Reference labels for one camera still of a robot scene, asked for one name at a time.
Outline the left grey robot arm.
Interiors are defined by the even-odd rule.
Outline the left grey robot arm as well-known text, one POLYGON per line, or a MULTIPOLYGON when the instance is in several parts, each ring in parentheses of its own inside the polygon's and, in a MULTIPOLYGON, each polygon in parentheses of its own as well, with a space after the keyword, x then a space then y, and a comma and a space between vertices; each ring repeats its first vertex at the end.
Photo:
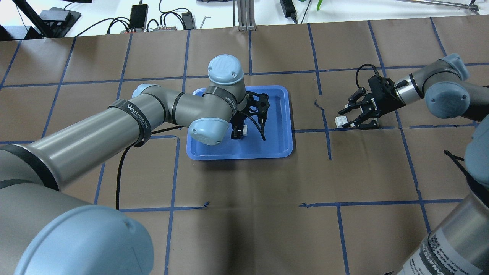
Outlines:
POLYGON ((148 275, 154 248, 146 228, 117 208, 62 193, 90 170, 141 147, 166 122, 208 146, 220 144, 246 108, 240 61, 213 58, 202 96, 139 85, 133 98, 26 146, 1 147, 2 275, 148 275))

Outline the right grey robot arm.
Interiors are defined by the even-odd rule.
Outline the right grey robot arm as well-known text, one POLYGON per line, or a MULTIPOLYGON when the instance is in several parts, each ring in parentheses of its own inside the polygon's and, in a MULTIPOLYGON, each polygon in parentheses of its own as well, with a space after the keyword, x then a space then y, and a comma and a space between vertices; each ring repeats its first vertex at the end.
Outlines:
POLYGON ((469 195, 422 240, 393 275, 487 275, 489 264, 488 87, 467 82, 470 74, 451 54, 393 81, 374 68, 370 89, 358 86, 335 119, 337 128, 378 129, 378 118, 418 100, 441 119, 478 122, 465 156, 444 151, 464 174, 469 195))

